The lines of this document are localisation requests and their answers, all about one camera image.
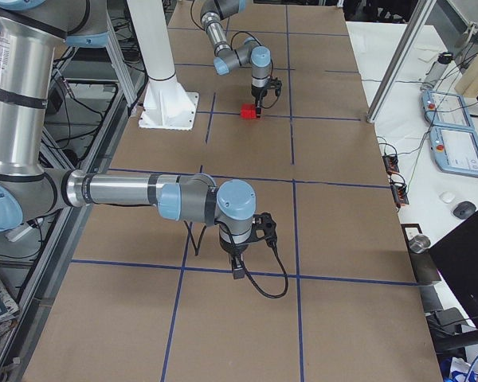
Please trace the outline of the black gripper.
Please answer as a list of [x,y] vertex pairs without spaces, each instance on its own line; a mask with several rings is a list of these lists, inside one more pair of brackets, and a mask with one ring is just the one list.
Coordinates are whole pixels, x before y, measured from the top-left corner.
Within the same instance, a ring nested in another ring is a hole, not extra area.
[[231,244],[224,239],[219,240],[221,248],[229,254],[232,275],[235,280],[244,278],[244,262],[242,253],[248,248],[248,244]]
[[259,119],[261,117],[262,111],[262,98],[264,98],[268,93],[268,86],[264,85],[257,87],[255,85],[251,86],[251,94],[255,98],[255,115]]

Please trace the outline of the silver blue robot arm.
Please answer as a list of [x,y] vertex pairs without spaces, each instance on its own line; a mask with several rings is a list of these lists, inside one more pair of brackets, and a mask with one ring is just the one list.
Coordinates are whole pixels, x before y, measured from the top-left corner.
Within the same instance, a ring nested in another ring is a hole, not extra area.
[[206,174],[123,177],[45,169],[38,160],[58,45],[108,43],[104,1],[0,1],[0,232],[65,207],[151,205],[169,220],[219,227],[233,276],[248,275],[256,195]]
[[202,4],[198,27],[206,32],[214,50],[214,68],[220,76],[245,66],[252,69],[251,93],[254,98],[255,117],[261,117],[263,99],[273,88],[280,94],[279,81],[272,77],[272,58],[270,50],[250,36],[238,48],[227,40],[221,22],[239,14],[246,8],[246,1],[205,1]]

